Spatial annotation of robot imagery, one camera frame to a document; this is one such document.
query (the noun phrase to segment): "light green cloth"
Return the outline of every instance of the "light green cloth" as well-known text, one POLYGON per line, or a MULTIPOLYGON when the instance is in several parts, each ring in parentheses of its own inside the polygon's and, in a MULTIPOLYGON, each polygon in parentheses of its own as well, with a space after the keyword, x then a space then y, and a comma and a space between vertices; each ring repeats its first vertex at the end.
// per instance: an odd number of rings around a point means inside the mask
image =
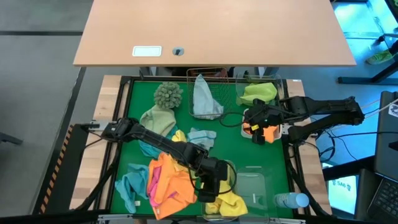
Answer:
POLYGON ((277 92, 272 83, 252 83, 244 88, 243 96, 240 99, 245 105, 253 106, 254 99, 260 99, 268 103, 275 98, 277 92))
POLYGON ((171 131, 175 126, 174 111, 170 109, 162 109, 155 105, 149 111, 146 111, 140 120, 140 124, 148 130, 160 134, 163 137, 171 131))

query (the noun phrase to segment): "white cloth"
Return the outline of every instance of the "white cloth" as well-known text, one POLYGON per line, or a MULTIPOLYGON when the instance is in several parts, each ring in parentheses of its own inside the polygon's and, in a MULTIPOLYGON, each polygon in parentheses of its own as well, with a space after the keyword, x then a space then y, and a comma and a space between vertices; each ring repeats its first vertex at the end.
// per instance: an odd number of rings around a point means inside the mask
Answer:
POLYGON ((216 100, 213 99, 211 91, 207 82, 200 74, 195 80, 195 86, 193 87, 193 114, 196 118, 204 119, 215 119, 224 111, 224 107, 221 106, 216 100), (213 116, 195 116, 195 115, 208 115, 218 114, 213 116))
POLYGON ((191 128, 191 132, 187 134, 188 142, 192 142, 207 151, 210 150, 211 147, 214 146, 214 140, 217 137, 217 133, 215 131, 206 131, 206 130, 196 130, 195 128, 191 128))

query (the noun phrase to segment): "white label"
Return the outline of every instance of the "white label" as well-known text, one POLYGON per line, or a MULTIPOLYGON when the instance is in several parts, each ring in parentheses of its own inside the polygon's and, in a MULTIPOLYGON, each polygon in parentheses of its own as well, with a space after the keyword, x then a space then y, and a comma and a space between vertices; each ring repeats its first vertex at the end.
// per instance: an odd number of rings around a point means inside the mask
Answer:
POLYGON ((135 46, 132 49, 133 57, 160 57, 162 46, 135 46))
POLYGON ((388 108, 388 114, 398 118, 398 105, 391 104, 390 107, 388 108))

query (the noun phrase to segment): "wire basket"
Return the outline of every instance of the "wire basket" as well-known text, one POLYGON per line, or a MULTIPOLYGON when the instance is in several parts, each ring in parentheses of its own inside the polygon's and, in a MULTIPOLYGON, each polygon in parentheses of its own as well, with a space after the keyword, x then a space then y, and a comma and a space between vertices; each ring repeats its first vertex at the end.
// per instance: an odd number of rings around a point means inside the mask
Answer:
POLYGON ((222 113, 194 114, 193 112, 193 89, 197 76, 202 75, 209 86, 211 95, 221 106, 223 113, 232 109, 232 90, 228 82, 226 68, 191 68, 187 70, 188 104, 190 115, 200 119, 215 119, 222 113))
POLYGON ((280 75, 268 75, 268 76, 260 76, 260 75, 246 75, 246 74, 237 74, 236 79, 236 104, 241 105, 245 104, 248 106, 252 106, 252 103, 245 102, 240 99, 244 95, 245 88, 250 84, 261 84, 261 83, 272 83, 276 90, 277 96, 276 100, 281 100, 285 98, 284 95, 284 84, 280 75))

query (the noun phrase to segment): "plastic water bottle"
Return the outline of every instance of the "plastic water bottle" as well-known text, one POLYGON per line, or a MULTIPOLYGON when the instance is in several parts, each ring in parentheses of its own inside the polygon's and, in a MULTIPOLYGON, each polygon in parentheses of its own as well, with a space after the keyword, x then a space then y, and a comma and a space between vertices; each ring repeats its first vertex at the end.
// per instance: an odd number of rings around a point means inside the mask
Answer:
POLYGON ((274 203, 280 208, 303 208, 310 203, 308 197, 303 193, 277 194, 274 203))

